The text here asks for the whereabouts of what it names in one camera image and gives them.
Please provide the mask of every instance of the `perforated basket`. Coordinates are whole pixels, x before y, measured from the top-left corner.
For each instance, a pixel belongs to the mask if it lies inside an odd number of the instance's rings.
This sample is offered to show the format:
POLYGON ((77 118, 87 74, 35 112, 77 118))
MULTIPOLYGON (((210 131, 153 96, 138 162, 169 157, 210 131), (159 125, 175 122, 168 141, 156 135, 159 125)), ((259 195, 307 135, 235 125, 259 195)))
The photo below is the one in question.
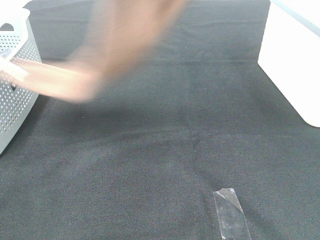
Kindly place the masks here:
MULTIPOLYGON (((2 27, 9 26, 0 30, 0 54, 6 60, 15 57, 41 62, 28 20, 30 12, 21 8, 19 13, 10 14, 0 22, 2 27)), ((37 97, 37 93, 12 84, 12 79, 0 72, 0 153, 17 133, 37 97)))

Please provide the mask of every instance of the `black fabric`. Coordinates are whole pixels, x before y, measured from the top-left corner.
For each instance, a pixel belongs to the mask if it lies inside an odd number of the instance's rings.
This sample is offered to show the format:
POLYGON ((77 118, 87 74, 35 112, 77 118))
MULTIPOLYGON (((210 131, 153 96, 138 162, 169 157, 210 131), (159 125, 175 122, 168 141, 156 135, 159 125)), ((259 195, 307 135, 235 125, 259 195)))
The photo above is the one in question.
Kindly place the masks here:
MULTIPOLYGON (((0 239, 221 239, 221 188, 253 240, 320 239, 320 130, 257 64, 269 4, 192 1, 95 101, 40 96, 0 158, 0 239)), ((81 42, 90 5, 68 4, 81 20, 68 35, 65 5, 50 8, 57 19, 29 5, 44 59, 81 42)))

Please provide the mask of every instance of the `clear tape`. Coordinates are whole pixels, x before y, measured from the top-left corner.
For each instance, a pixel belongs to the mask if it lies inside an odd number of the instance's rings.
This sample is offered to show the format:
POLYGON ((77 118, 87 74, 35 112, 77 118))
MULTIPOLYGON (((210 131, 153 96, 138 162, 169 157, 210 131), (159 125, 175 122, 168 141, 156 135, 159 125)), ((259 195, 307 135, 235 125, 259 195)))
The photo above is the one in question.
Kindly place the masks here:
POLYGON ((251 240, 246 217, 235 190, 222 188, 213 193, 223 240, 251 240))

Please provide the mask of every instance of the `transparent plastic strip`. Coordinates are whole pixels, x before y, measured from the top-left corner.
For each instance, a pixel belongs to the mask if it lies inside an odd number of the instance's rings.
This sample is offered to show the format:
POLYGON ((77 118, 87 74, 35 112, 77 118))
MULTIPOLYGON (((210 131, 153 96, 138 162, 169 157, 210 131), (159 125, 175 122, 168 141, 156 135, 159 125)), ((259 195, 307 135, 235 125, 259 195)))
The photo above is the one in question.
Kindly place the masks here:
POLYGON ((247 221, 233 188, 213 193, 223 240, 251 240, 247 221))

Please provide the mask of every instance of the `black felt surface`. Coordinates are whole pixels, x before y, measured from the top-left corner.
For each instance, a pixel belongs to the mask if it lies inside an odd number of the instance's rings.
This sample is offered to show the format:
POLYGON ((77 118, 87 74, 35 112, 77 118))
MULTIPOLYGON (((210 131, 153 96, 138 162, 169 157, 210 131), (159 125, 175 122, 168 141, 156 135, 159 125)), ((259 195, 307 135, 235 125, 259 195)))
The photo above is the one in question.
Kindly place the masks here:
MULTIPOLYGON (((320 130, 257 64, 269 4, 192 1, 95 101, 40 96, 0 158, 0 239, 221 239, 220 188, 253 240, 320 239, 320 130)), ((91 5, 28 5, 43 59, 80 44, 91 5)))

